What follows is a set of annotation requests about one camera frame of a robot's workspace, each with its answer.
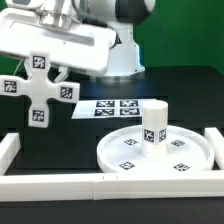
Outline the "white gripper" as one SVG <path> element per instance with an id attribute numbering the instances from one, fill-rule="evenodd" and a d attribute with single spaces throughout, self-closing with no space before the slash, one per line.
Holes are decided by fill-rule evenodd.
<path id="1" fill-rule="evenodd" d="M 106 73 L 115 31 L 75 23 L 65 31 L 44 27 L 39 21 L 40 16 L 32 11 L 4 9 L 0 13 L 0 54 L 27 58 L 31 51 L 47 52 L 51 63 L 60 66 L 55 83 L 66 80 L 67 67 L 90 75 Z"/>

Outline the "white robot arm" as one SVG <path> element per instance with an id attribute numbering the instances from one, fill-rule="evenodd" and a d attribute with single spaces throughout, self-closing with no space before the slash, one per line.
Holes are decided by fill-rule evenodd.
<path id="1" fill-rule="evenodd" d="M 0 54 L 38 64 L 30 77 L 52 66 L 104 76 L 134 71 L 118 58 L 119 29 L 145 21 L 156 0 L 6 0 L 0 11 Z"/>

